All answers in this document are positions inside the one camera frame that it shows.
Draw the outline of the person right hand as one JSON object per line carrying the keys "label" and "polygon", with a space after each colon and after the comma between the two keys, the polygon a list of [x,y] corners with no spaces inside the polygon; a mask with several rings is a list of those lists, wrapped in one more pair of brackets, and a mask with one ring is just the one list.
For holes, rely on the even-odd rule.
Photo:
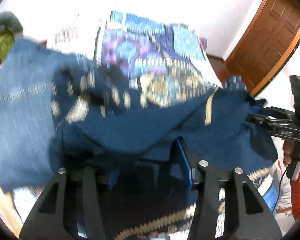
{"label": "person right hand", "polygon": [[292,140],[285,140],[283,143],[283,164],[287,167],[292,162],[292,153],[294,150],[295,142]]}

